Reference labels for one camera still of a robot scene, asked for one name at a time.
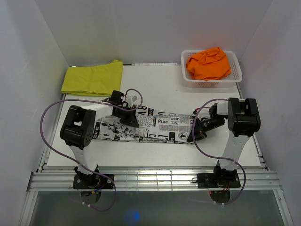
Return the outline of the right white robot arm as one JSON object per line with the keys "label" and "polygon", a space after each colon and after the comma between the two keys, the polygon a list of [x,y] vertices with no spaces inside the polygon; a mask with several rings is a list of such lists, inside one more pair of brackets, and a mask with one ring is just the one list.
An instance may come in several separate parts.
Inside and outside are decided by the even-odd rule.
{"label": "right white robot arm", "polygon": [[197,142],[207,137],[207,132],[225,123],[228,125],[229,138],[221,157],[217,159],[213,173],[198,175],[198,182],[204,187],[215,184],[218,187],[239,183],[237,162],[247,141],[259,131],[261,119],[254,98],[244,100],[229,98],[214,103],[209,109],[209,118],[199,119],[197,109],[193,112],[193,124],[187,142]]}

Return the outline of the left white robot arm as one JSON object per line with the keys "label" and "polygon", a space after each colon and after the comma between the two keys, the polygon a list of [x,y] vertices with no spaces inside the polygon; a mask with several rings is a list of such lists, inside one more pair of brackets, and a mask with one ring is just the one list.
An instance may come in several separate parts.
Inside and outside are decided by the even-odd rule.
{"label": "left white robot arm", "polygon": [[97,187],[100,182],[100,177],[95,172],[98,165],[94,160],[93,151],[88,148],[93,138],[95,122],[114,116],[119,118],[121,124],[138,128],[135,114],[141,105],[134,104],[137,100],[137,96],[129,96],[115,90],[109,98],[100,102],[92,101],[92,105],[70,106],[60,131],[60,138],[72,150],[78,163],[76,174],[84,177],[83,182],[89,188]]}

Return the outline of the newspaper print trousers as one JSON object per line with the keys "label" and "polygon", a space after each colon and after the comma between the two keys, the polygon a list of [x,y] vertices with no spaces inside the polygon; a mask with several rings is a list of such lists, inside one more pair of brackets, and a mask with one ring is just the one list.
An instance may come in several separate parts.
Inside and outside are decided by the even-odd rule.
{"label": "newspaper print trousers", "polygon": [[93,139],[116,142],[188,144],[194,117],[141,106],[136,110],[139,127],[125,125],[111,116],[96,121]]}

